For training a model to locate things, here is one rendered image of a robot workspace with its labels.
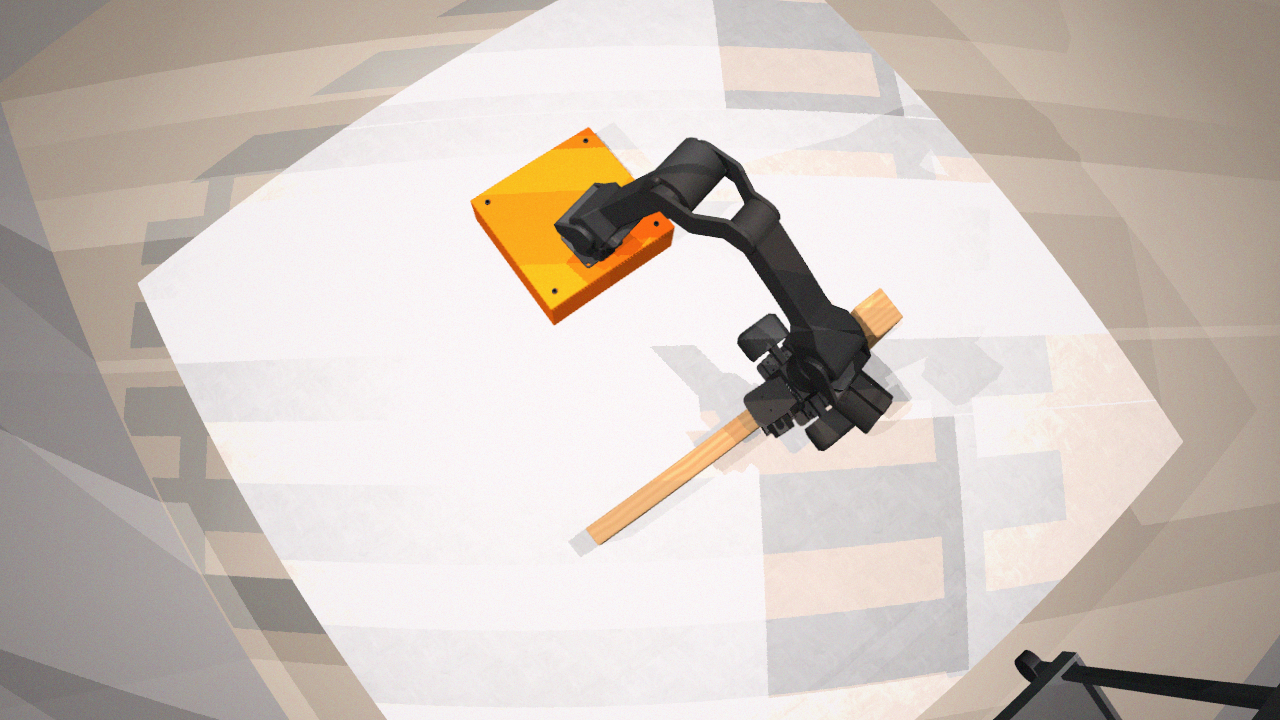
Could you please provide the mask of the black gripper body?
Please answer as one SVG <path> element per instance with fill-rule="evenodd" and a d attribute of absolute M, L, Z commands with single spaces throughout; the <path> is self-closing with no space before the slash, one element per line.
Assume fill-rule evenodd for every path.
<path fill-rule="evenodd" d="M 796 386 L 791 377 L 788 375 L 788 359 L 792 354 L 785 351 L 783 347 L 780 348 L 778 343 L 786 338 L 790 332 L 780 320 L 776 314 L 767 314 L 760 320 L 755 322 L 753 325 L 748 327 L 739 334 L 737 345 L 749 360 L 755 363 L 763 354 L 769 352 L 767 357 L 763 359 L 762 366 L 768 375 L 774 372 L 780 372 L 785 377 L 785 383 L 790 389 L 794 389 L 800 398 L 805 400 L 805 407 L 803 407 L 803 414 L 806 419 L 819 416 L 809 427 L 806 427 L 806 437 L 817 446 L 818 451 L 826 451 L 832 445 L 835 445 L 841 437 L 849 433 L 849 430 L 855 427 L 835 407 L 829 407 L 828 400 L 820 395 L 818 389 L 808 391 Z"/>

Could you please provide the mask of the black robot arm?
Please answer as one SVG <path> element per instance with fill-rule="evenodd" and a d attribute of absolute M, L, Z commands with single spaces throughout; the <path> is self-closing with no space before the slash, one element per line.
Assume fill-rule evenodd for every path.
<path fill-rule="evenodd" d="M 724 177 L 745 202 L 739 213 L 731 220 L 694 214 Z M 788 375 L 794 383 L 818 389 L 867 436 L 893 404 L 893 395 L 861 372 L 870 357 L 867 336 L 846 309 L 829 302 L 788 238 L 778 209 L 756 193 L 742 165 L 728 154 L 707 140 L 684 138 L 657 170 L 636 181 L 623 186 L 594 182 L 554 225 L 564 245 L 591 268 L 611 256 L 644 217 L 658 211 L 691 234 L 726 240 L 744 252 L 788 319 L 782 345 L 792 354 Z M 756 425 L 774 438 L 794 428 L 805 407 L 778 370 L 742 400 Z"/>

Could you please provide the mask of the wooden side rail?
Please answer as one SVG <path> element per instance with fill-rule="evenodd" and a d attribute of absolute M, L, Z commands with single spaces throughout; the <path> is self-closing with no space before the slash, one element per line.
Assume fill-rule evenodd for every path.
<path fill-rule="evenodd" d="M 686 482 L 704 471 L 731 448 L 753 434 L 758 427 L 751 413 L 746 409 L 733 420 L 727 423 L 713 436 L 698 445 L 690 454 L 675 462 L 654 480 L 643 486 L 634 495 L 618 503 L 603 518 L 596 519 L 585 530 L 593 537 L 596 544 L 604 544 L 630 523 L 641 518 L 650 509 L 664 501 Z"/>

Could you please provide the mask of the wooden post with slot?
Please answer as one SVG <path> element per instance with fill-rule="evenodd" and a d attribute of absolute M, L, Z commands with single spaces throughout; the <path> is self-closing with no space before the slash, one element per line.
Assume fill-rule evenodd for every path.
<path fill-rule="evenodd" d="M 876 290 L 874 293 L 864 300 L 861 304 L 850 313 L 851 316 L 859 322 L 861 331 L 867 336 L 868 348 L 873 348 L 881 338 L 893 329 L 893 325 L 902 319 L 899 309 L 891 302 L 890 297 L 882 291 Z"/>

